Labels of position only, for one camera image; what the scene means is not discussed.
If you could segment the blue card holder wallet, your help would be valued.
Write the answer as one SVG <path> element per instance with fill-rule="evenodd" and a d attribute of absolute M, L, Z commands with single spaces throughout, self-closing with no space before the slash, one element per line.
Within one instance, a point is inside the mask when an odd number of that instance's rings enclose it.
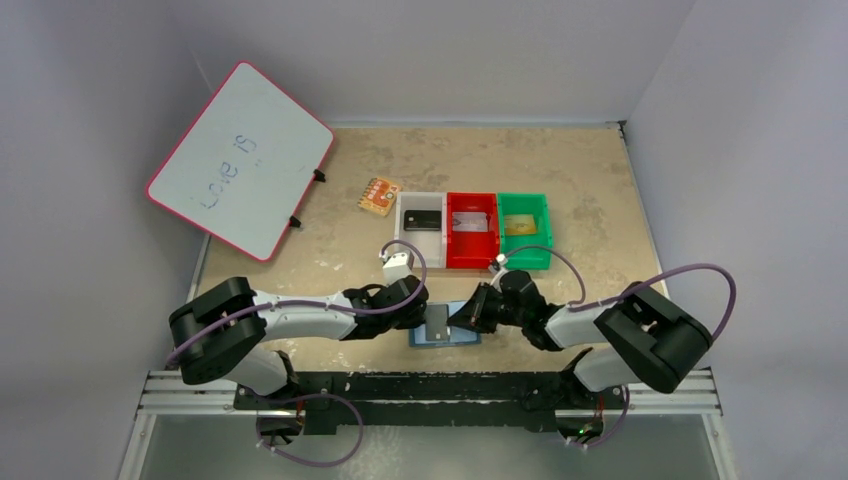
<path fill-rule="evenodd" d="M 429 303 L 432 304 L 447 304 L 449 306 L 450 315 L 456 313 L 463 305 L 463 301 L 451 301 L 447 303 Z M 442 343 L 427 342 L 425 340 L 424 324 L 411 329 L 408 336 L 408 344 L 412 348 L 442 348 L 454 346 L 475 345 L 481 343 L 481 335 L 476 332 L 471 332 L 461 328 L 450 327 L 450 340 Z"/>

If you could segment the green plastic bin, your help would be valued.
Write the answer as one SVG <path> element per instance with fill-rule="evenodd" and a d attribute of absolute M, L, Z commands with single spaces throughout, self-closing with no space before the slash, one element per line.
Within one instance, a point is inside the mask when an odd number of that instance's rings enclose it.
<path fill-rule="evenodd" d="M 554 247 L 554 232 L 551 225 L 548 201 L 541 193 L 498 192 L 497 213 L 501 252 L 506 254 L 519 247 L 541 245 Z M 516 233 L 515 220 L 531 226 L 529 233 Z M 510 269 L 547 270 L 551 253 L 540 249 L 526 249 L 509 257 Z"/>

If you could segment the red plastic bin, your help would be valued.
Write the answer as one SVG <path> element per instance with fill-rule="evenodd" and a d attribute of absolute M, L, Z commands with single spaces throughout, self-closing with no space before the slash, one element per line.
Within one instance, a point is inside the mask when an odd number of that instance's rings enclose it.
<path fill-rule="evenodd" d="M 500 253 L 501 235 L 494 193 L 448 192 L 446 266 L 486 269 Z M 457 214 L 482 214 L 481 226 L 454 225 Z"/>

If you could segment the white plastic bin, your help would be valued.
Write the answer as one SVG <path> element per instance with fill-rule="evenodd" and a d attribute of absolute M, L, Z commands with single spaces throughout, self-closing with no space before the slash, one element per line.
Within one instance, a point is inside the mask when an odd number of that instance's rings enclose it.
<path fill-rule="evenodd" d="M 440 210 L 442 229 L 438 232 L 403 230 L 403 213 L 409 209 Z M 444 192 L 403 191 L 398 194 L 395 208 L 394 238 L 415 246 L 429 268 L 446 267 L 447 262 L 447 194 Z"/>

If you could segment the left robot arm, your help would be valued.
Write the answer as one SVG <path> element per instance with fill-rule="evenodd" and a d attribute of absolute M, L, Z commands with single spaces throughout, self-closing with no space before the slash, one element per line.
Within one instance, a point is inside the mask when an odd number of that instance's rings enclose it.
<path fill-rule="evenodd" d="M 407 275 L 326 297 L 285 297 L 231 277 L 175 310 L 168 319 L 174 349 L 166 363 L 187 385 L 233 381 L 272 408 L 292 405 L 298 379 L 288 354 L 263 343 L 291 338 L 370 340 L 423 324 L 429 294 Z"/>

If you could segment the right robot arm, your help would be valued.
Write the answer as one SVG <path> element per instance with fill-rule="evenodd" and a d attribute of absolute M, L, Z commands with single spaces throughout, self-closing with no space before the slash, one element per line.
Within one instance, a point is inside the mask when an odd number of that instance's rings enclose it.
<path fill-rule="evenodd" d="M 708 329 L 652 287 L 587 310 L 548 302 L 526 271 L 481 283 L 447 318 L 450 327 L 489 334 L 517 327 L 537 349 L 584 349 L 564 368 L 561 392 L 584 407 L 615 386 L 644 383 L 670 394 L 713 344 Z"/>

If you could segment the gold card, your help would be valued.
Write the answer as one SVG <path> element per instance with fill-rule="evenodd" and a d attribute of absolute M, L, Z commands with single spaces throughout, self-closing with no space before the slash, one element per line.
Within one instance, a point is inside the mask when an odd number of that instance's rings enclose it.
<path fill-rule="evenodd" d="M 508 214 L 503 217 L 505 236 L 535 235 L 538 231 L 532 214 Z"/>

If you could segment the white patterned card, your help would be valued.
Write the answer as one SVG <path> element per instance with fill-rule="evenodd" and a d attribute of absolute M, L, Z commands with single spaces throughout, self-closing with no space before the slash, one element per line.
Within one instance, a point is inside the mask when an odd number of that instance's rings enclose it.
<path fill-rule="evenodd" d="M 455 211 L 451 214 L 453 232 L 486 233 L 490 230 L 490 218 L 483 211 Z"/>

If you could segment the black card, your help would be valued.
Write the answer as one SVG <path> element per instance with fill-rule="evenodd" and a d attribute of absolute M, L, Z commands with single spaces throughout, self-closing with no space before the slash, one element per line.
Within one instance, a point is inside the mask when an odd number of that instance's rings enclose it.
<path fill-rule="evenodd" d="M 442 229 L 440 210 L 409 209 L 403 213 L 403 230 L 409 232 L 438 232 Z"/>

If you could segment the orange spiral notebook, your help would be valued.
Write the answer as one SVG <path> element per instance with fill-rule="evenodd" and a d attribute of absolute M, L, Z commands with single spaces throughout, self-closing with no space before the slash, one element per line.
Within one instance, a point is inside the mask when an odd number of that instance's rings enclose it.
<path fill-rule="evenodd" d="M 394 181 L 374 177 L 369 181 L 357 205 L 363 210 L 385 217 L 391 212 L 402 190 L 402 186 Z"/>

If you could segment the pink-framed whiteboard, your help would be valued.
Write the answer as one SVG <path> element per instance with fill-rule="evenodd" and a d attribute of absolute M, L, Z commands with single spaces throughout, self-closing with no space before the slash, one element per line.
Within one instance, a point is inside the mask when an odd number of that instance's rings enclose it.
<path fill-rule="evenodd" d="M 238 63 L 149 181 L 148 198 L 271 259 L 335 140 L 249 62 Z"/>

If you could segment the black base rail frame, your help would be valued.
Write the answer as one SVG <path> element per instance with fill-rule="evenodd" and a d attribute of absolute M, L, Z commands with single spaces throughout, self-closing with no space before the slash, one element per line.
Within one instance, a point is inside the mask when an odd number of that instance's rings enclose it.
<path fill-rule="evenodd" d="M 672 394 L 644 384 L 579 393 L 555 372 L 303 372 L 300 388 L 261 399 L 227 380 L 189 386 L 172 371 L 151 372 L 140 415 L 260 418 L 285 436 L 331 435 L 340 426 L 520 427 L 530 432 L 591 434 L 621 414 L 713 415 L 721 411 L 708 371 Z"/>

